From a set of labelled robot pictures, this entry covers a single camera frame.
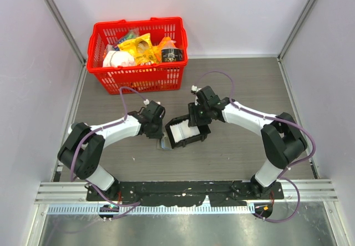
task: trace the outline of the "black mounting plate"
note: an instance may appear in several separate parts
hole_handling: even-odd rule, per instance
[[[259,198],[251,192],[251,182],[246,181],[127,181],[119,182],[123,204],[140,202],[141,206],[200,206],[209,197],[210,205],[240,206],[244,200],[266,200],[270,195]],[[96,191],[89,187],[87,201],[103,201]],[[274,199],[284,199],[282,186],[275,182],[270,191]]]

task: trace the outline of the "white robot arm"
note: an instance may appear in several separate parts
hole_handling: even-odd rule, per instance
[[[234,106],[230,103],[229,98],[220,100],[209,86],[197,89],[197,91],[194,90],[196,88],[194,89],[193,86],[192,93],[196,95],[197,102],[189,104],[189,126],[198,127],[209,124],[212,120],[220,120],[239,125],[262,137],[267,160],[251,179],[255,183],[256,194],[263,194],[270,189],[280,173],[306,150],[306,140],[298,129],[265,119],[265,117],[275,118],[275,114],[259,112],[236,101],[234,101],[236,105]],[[246,111],[262,115],[264,118]],[[277,117],[295,122],[288,113],[282,113]]]
[[[81,146],[75,162],[74,173],[99,187],[108,197],[114,197],[118,181],[99,165],[102,150],[127,137],[146,134],[150,139],[163,136],[163,117],[165,109],[151,101],[142,111],[132,111],[127,118],[121,118],[103,125],[88,126],[84,123],[73,124],[68,138],[58,153],[58,160],[71,167],[80,140],[91,131],[99,129],[88,137]]]

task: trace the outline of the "purple cable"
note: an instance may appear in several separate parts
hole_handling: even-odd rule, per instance
[[[92,184],[91,182],[87,181],[89,184],[91,184],[93,186],[93,188],[95,189],[95,191],[97,191],[97,193],[102,197],[103,200],[105,200],[106,202],[109,202],[110,204],[113,204],[114,206],[118,206],[118,207],[130,207],[130,206],[138,206],[140,204],[140,202],[135,202],[132,204],[118,204],[115,203],[113,201],[111,201],[109,198],[107,198],[102,191],[99,189],[99,187],[97,187],[96,185]]]
[[[255,113],[255,112],[253,112],[253,111],[250,111],[250,110],[245,109],[245,108],[243,108],[243,107],[239,107],[238,105],[234,104],[234,102],[233,102],[233,100],[232,100],[232,96],[233,96],[234,90],[235,90],[235,83],[234,83],[232,77],[230,77],[228,74],[224,73],[223,71],[218,71],[218,70],[209,71],[208,73],[203,74],[197,81],[195,81],[195,84],[194,84],[194,85],[197,86],[198,83],[199,83],[199,81],[200,81],[204,76],[206,76],[207,74],[210,74],[210,73],[220,73],[220,74],[223,74],[223,75],[227,76],[227,77],[230,79],[231,84],[232,84],[232,88],[231,88],[231,92],[230,92],[230,95],[229,95],[229,102],[230,102],[235,108],[237,108],[237,109],[239,109],[239,110],[242,110],[242,111],[244,111],[244,112],[246,112],[246,113],[248,113],[248,114],[251,114],[251,115],[260,117],[260,118],[265,118],[265,119],[267,119],[267,120],[282,122],[282,123],[284,123],[284,124],[288,124],[288,125],[290,125],[290,126],[292,126],[292,127],[295,127],[295,128],[297,128],[297,129],[299,129],[300,131],[302,131],[302,132],[309,138],[309,140],[311,141],[311,144],[312,144],[312,151],[311,151],[311,153],[310,153],[308,156],[306,156],[306,157],[304,157],[304,158],[302,158],[302,159],[300,159],[300,160],[297,160],[297,161],[291,163],[288,167],[285,168],[285,170],[283,170],[283,171],[281,172],[280,175],[278,175],[278,178],[282,177],[282,175],[285,174],[285,172],[286,172],[290,167],[292,167],[292,166],[294,166],[294,165],[296,165],[296,164],[298,164],[298,163],[301,163],[301,162],[303,162],[303,161],[305,161],[305,160],[309,160],[309,159],[315,154],[315,152],[316,152],[316,142],[315,142],[315,140],[313,139],[312,135],[311,135],[308,131],[306,131],[303,127],[301,127],[300,125],[297,125],[296,123],[290,122],[290,121],[288,121],[288,120],[279,119],[279,118],[277,118],[277,117],[264,116],[264,115]]]
[[[291,218],[293,218],[298,209],[300,208],[300,203],[301,203],[301,196],[300,196],[300,191],[298,190],[296,184],[294,184],[291,180],[289,180],[288,178],[284,178],[284,177],[280,177],[281,180],[285,180],[288,181],[291,185],[294,186],[296,193],[297,193],[297,205],[296,205],[296,209],[295,211],[293,211],[292,215],[290,215],[289,217],[285,218],[285,219],[281,219],[281,220],[275,220],[275,219],[268,219],[268,218],[264,218],[262,217],[260,214],[255,213],[254,215],[256,215],[258,218],[265,220],[266,222],[270,222],[270,223],[282,223],[282,222],[286,222],[288,220],[290,220]]]
[[[121,96],[121,99],[122,99],[122,104],[123,104],[123,108],[124,108],[124,117],[123,117],[123,120],[120,120],[120,121],[117,121],[117,122],[114,122],[112,124],[109,124],[109,125],[106,125],[106,126],[103,126],[102,128],[97,128],[91,132],[89,132],[88,134],[86,134],[82,139],[81,141],[79,142],[78,144],[78,147],[75,149],[75,153],[74,153],[74,156],[73,156],[73,161],[72,161],[72,165],[70,167],[70,181],[73,182],[76,178],[74,178],[74,168],[75,168],[75,163],[77,161],[77,158],[78,158],[78,155],[79,155],[79,151],[81,149],[81,146],[83,145],[83,143],[85,142],[85,140],[90,137],[92,134],[98,132],[98,131],[101,131],[101,130],[104,130],[104,129],[107,129],[107,128],[110,128],[110,127],[114,127],[116,125],[119,125],[121,123],[124,123],[124,121],[127,119],[127,114],[128,114],[128,111],[127,111],[127,105],[124,101],[124,97],[123,97],[123,94],[122,94],[122,90],[123,89],[127,89],[127,90],[130,90],[136,94],[138,94],[143,100],[146,100],[146,98],[144,96],[142,96],[138,91],[132,89],[132,88],[129,88],[129,87],[126,87],[126,86],[122,86],[120,88],[120,96]],[[128,206],[138,206],[139,205],[139,202],[138,203],[133,203],[133,204],[125,204],[125,205],[122,205],[122,204],[116,204],[114,203],[113,201],[109,200],[108,198],[106,198],[105,195],[103,195],[103,193],[100,191],[100,189],[93,185],[92,186],[94,187],[94,189],[96,191],[98,191],[99,195],[107,202],[115,205],[115,206],[121,206],[121,207],[128,207]]]
[[[288,218],[286,218],[286,219],[282,219],[282,220],[265,219],[265,221],[268,221],[268,222],[271,222],[271,223],[282,223],[282,222],[285,222],[285,221],[290,220],[292,217],[294,217],[294,216],[296,215],[296,213],[297,213],[297,211],[298,211],[298,209],[299,209],[299,207],[300,207],[301,197],[300,197],[300,192],[299,192],[297,186],[296,186],[292,181],[290,181],[288,178],[283,178],[282,176],[283,176],[283,174],[286,173],[286,171],[287,171],[289,168],[291,168],[292,166],[294,166],[294,165],[296,165],[296,164],[298,164],[298,163],[300,163],[300,162],[303,162],[303,161],[305,161],[305,160],[309,160],[309,159],[315,154],[315,152],[316,152],[316,142],[315,142],[315,140],[313,139],[313,137],[311,136],[311,134],[310,134],[308,131],[306,131],[306,130],[305,130],[303,127],[301,127],[300,125],[295,124],[294,122],[290,122],[290,121],[288,121],[288,120],[279,119],[279,118],[277,118],[277,117],[264,116],[264,115],[255,113],[255,112],[253,112],[253,111],[250,111],[250,110],[245,109],[245,108],[243,108],[243,107],[239,107],[238,105],[234,104],[234,102],[233,102],[233,100],[232,100],[232,96],[233,96],[234,90],[235,90],[235,83],[234,83],[232,77],[230,77],[228,74],[224,73],[223,71],[218,71],[218,70],[209,71],[208,73],[203,74],[199,79],[197,79],[197,81],[195,81],[195,84],[194,84],[194,85],[197,86],[198,83],[199,83],[199,81],[200,81],[204,76],[206,76],[207,74],[210,74],[210,73],[220,73],[220,74],[223,74],[223,75],[227,76],[227,77],[230,79],[231,84],[232,84],[232,88],[231,88],[231,92],[230,92],[230,95],[229,95],[229,102],[230,102],[235,108],[237,108],[237,109],[239,109],[239,110],[242,110],[242,111],[244,111],[244,112],[246,112],[246,113],[248,113],[248,114],[251,114],[251,115],[253,115],[253,116],[257,116],[257,117],[260,117],[260,118],[263,118],[263,119],[267,119],[267,120],[282,122],[282,123],[284,123],[284,124],[288,124],[288,125],[290,125],[290,126],[292,126],[292,127],[295,127],[295,128],[297,128],[297,129],[299,129],[300,131],[302,131],[302,132],[309,138],[309,140],[311,141],[311,144],[312,144],[312,151],[311,151],[311,153],[310,153],[308,156],[306,156],[306,157],[304,157],[304,158],[302,158],[302,159],[300,159],[300,160],[297,160],[297,161],[291,163],[290,165],[288,165],[288,167],[286,167],[286,168],[280,173],[280,175],[278,175],[278,177],[277,177],[277,178],[280,178],[280,179],[283,179],[283,180],[288,181],[288,182],[289,182],[290,184],[292,184],[292,185],[294,186],[294,188],[296,189],[296,192],[297,192],[297,206],[296,206],[295,211],[292,213],[292,215],[290,215],[290,216],[289,216]]]
[[[119,125],[119,124],[123,123],[123,122],[127,119],[128,110],[127,110],[127,105],[126,105],[126,103],[125,103],[125,101],[124,101],[124,97],[123,97],[123,94],[122,94],[122,90],[123,90],[123,89],[127,89],[127,90],[130,90],[130,91],[132,91],[132,92],[135,92],[135,93],[138,94],[143,100],[146,100],[145,97],[143,97],[138,91],[136,91],[136,90],[134,90],[134,89],[132,89],[132,88],[129,88],[129,87],[126,87],[126,86],[122,86],[122,87],[120,88],[120,96],[121,96],[122,104],[123,104],[123,108],[124,108],[124,117],[123,117],[123,120],[118,121],[118,122],[115,122],[115,123],[112,123],[112,124],[109,124],[109,125],[106,125],[106,126],[103,126],[102,128],[101,128],[101,127],[100,127],[100,128],[97,128],[97,129],[95,129],[95,130],[89,132],[88,134],[86,134],[86,135],[82,138],[82,140],[81,140],[81,141],[79,142],[79,144],[78,144],[77,149],[75,149],[75,153],[74,153],[74,156],[73,156],[72,165],[71,165],[71,167],[70,167],[70,181],[71,181],[71,182],[74,181],[74,168],[75,168],[75,163],[76,163],[76,161],[77,161],[80,148],[81,148],[81,146],[83,145],[83,143],[85,142],[85,140],[86,140],[87,138],[89,138],[92,134],[94,134],[94,133],[96,133],[96,132],[98,132],[98,131],[100,131],[100,130],[102,130],[102,129],[107,129],[107,128],[111,128],[111,127],[114,127],[114,126],[116,126],[116,125]]]

